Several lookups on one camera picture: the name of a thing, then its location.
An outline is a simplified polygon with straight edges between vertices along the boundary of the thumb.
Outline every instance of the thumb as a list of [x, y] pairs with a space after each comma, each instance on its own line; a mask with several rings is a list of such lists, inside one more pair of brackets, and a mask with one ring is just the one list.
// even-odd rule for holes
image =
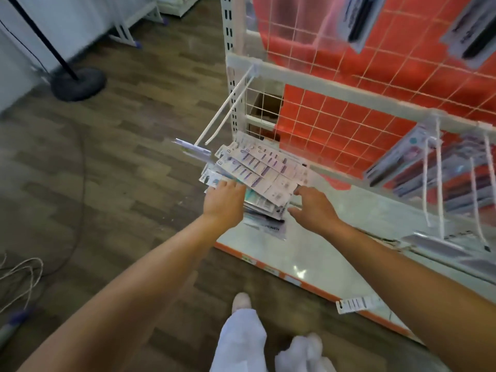
[[288, 209], [288, 212], [291, 214], [291, 216], [298, 222], [300, 217], [301, 217], [301, 210], [297, 209], [296, 207], [290, 207]]

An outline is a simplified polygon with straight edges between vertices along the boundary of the person's left hand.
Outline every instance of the person's left hand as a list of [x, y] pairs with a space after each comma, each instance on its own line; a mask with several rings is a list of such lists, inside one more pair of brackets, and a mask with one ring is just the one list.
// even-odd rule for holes
[[203, 215], [213, 219], [226, 230], [243, 220], [246, 186], [238, 181], [220, 181], [217, 188], [209, 187], [203, 202]]

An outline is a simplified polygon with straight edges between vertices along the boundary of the person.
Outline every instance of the person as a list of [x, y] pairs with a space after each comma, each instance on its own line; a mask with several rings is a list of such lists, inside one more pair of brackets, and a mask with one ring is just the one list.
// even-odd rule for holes
[[[317, 189], [299, 187], [295, 195], [301, 195], [302, 207], [290, 208], [291, 216], [341, 252], [450, 369], [494, 370], [494, 304], [344, 223]], [[243, 219], [244, 197], [245, 186], [238, 182], [210, 187], [199, 218], [111, 281], [48, 337], [19, 372], [123, 370], [217, 238]], [[266, 334], [249, 297], [238, 294], [232, 311], [211, 371], [265, 371]], [[320, 352], [318, 337], [296, 337], [276, 359], [277, 372], [333, 370]], [[301, 361], [298, 353], [306, 354], [302, 358], [307, 361], [291, 365]]]

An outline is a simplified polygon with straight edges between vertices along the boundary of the pant leg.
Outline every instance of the pant leg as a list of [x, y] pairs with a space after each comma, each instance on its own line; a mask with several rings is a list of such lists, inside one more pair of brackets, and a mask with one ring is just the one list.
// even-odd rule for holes
[[254, 309], [239, 309], [220, 332], [210, 372], [266, 372], [267, 333]]

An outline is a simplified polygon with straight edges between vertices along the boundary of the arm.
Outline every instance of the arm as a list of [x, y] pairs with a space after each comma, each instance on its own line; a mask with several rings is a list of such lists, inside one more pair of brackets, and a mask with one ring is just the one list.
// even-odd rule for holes
[[325, 194], [300, 187], [290, 214], [329, 241], [452, 370], [496, 368], [496, 306], [341, 221]]
[[245, 190], [234, 181], [210, 187], [203, 215], [111, 281], [47, 338], [19, 372], [125, 367], [217, 238], [243, 219]]

